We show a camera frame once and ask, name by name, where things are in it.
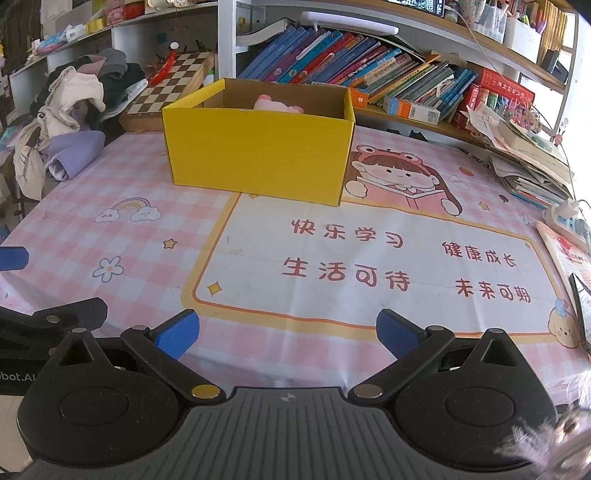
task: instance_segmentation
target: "red book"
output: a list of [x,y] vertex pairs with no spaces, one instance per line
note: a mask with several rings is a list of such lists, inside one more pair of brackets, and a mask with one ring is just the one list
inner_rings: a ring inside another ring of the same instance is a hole
[[344,34],[339,40],[333,43],[325,51],[321,52],[308,65],[306,65],[300,73],[298,73],[295,77],[293,77],[290,80],[290,83],[303,82],[310,73],[312,73],[315,69],[322,65],[322,62],[324,62],[329,56],[337,53],[341,48],[343,48],[354,38],[355,35],[353,35],[351,32],[347,32],[346,34]]
[[361,67],[361,65],[365,65],[367,62],[369,62],[370,60],[374,59],[378,55],[381,55],[386,50],[387,50],[387,48],[384,47],[383,45],[378,46],[378,48],[375,48],[372,51],[370,51],[362,59],[356,61],[355,63],[353,63],[351,66],[345,68],[344,70],[341,70],[334,77],[332,77],[328,81],[328,83],[334,83],[334,84],[338,85],[339,82],[342,82],[342,81],[344,81],[347,78],[347,75],[349,73],[354,72],[356,69],[358,69],[359,67]]
[[453,116],[452,125],[455,125],[461,130],[466,129],[466,125],[468,123],[468,119],[466,115],[462,112],[467,112],[468,107],[471,110],[476,108],[476,100],[478,100],[478,93],[480,92],[480,87],[478,85],[474,85],[473,83],[468,87],[466,93],[464,94],[464,99],[460,102],[460,105],[457,107],[457,111]]
[[478,74],[474,84],[497,93],[499,96],[505,97],[509,100],[514,100],[517,104],[530,108],[534,103],[535,93],[531,92],[523,85],[514,82],[507,77],[499,75],[487,68],[470,63],[469,67],[473,72]]

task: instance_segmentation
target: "toy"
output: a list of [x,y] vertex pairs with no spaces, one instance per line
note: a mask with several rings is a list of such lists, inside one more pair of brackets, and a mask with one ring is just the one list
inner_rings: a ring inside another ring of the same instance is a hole
[[255,110],[269,110],[271,112],[304,113],[304,109],[299,106],[287,106],[281,102],[274,102],[268,95],[259,95],[256,99]]

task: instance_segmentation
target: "white container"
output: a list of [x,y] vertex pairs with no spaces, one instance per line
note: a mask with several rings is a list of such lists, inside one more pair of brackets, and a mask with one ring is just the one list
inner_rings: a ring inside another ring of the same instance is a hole
[[68,43],[84,35],[86,35],[86,25],[84,23],[66,28],[66,40]]
[[485,0],[460,0],[460,5],[468,28],[503,43],[507,23],[503,10],[488,5]]
[[515,17],[507,18],[503,45],[536,63],[542,35]]

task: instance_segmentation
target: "cardboard box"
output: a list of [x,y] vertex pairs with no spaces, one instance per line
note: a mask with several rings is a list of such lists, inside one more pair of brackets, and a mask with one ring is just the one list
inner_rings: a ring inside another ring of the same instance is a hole
[[383,109],[389,115],[400,116],[431,125],[437,125],[441,116],[441,112],[436,108],[430,108],[407,100],[399,100],[391,95],[388,95],[384,99]]
[[[255,111],[261,94],[305,113]],[[355,125],[348,89],[222,79],[162,113],[175,184],[340,203]]]

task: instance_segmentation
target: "pink checkered tablecloth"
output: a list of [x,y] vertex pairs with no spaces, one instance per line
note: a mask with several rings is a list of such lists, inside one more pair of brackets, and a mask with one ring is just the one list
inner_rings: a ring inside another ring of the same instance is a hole
[[[563,289],[535,230],[540,210],[509,195],[486,168],[451,148],[367,128],[356,128],[353,145],[359,144],[421,157],[462,204],[462,219],[529,237]],[[30,263],[0,274],[1,304],[31,313],[98,296],[109,307],[100,335],[156,326],[183,310],[180,291],[229,198],[172,185],[163,135],[126,134],[56,187],[5,241],[26,247]],[[375,342],[200,320],[199,339],[183,362],[225,388],[349,388],[393,359]],[[590,365],[582,349],[558,342],[519,347],[556,404],[577,398],[577,381]]]

